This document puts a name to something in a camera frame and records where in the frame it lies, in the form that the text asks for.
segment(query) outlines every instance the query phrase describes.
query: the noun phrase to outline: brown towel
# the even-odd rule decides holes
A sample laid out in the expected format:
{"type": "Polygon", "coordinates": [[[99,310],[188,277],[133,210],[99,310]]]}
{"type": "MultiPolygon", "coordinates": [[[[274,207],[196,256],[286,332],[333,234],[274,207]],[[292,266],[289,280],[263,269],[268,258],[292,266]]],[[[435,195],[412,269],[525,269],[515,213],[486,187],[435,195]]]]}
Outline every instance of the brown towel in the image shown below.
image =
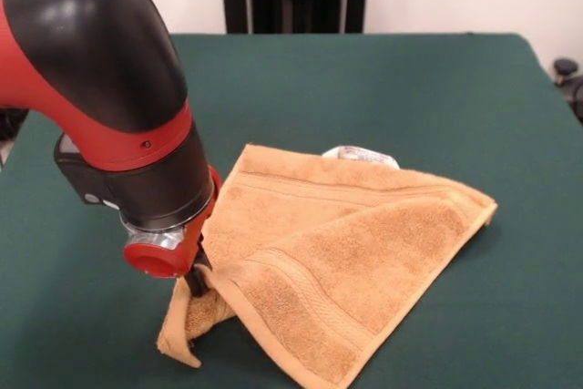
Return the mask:
{"type": "Polygon", "coordinates": [[[158,348],[200,366],[188,342],[237,315],[306,388],[346,388],[496,210],[450,179],[247,146],[205,224],[212,292],[178,280],[158,348]]]}

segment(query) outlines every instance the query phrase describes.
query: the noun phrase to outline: green table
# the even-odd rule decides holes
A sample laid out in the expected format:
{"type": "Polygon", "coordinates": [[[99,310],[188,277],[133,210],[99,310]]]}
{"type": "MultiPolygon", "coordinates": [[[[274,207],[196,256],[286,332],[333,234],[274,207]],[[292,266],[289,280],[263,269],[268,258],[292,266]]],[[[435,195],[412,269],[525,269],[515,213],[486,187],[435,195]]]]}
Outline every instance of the green table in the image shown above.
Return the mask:
{"type": "MultiPolygon", "coordinates": [[[[210,161],[246,142],[356,144],[458,179],[499,211],[357,388],[583,385],[583,132],[518,36],[175,36],[210,161]]],[[[294,387],[237,320],[158,353],[171,282],[132,271],[115,211],[86,207],[34,114],[0,177],[0,387],[294,387]]]]}

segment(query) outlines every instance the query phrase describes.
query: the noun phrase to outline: black chair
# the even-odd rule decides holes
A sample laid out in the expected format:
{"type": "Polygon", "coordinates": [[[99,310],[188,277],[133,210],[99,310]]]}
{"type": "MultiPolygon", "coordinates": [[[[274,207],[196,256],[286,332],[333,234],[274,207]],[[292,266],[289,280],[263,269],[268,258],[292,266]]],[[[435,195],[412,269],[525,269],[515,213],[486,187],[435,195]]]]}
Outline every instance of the black chair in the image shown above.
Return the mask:
{"type": "Polygon", "coordinates": [[[578,64],[569,58],[559,58],[553,63],[555,85],[561,91],[579,122],[583,123],[583,75],[578,72],[578,64]]]}

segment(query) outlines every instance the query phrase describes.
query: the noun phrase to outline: black knob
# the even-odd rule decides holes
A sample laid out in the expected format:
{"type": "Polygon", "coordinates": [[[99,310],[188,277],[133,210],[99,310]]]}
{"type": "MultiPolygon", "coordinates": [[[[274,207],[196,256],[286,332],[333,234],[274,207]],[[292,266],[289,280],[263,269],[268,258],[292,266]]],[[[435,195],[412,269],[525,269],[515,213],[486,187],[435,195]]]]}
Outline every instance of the black knob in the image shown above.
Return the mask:
{"type": "Polygon", "coordinates": [[[555,60],[553,67],[555,68],[555,71],[562,77],[568,77],[569,75],[577,72],[579,69],[578,64],[572,59],[568,58],[559,58],[555,60]]]}

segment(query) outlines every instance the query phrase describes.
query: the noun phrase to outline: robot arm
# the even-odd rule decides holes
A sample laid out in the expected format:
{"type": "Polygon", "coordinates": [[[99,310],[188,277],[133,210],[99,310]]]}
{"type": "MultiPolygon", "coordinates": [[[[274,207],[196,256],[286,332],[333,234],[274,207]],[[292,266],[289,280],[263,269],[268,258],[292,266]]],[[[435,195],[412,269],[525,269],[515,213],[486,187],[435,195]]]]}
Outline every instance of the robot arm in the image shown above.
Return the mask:
{"type": "Polygon", "coordinates": [[[0,105],[63,129],[56,164],[83,202],[119,210],[130,265],[192,280],[220,182],[187,94],[151,0],[0,0],[0,105]]]}

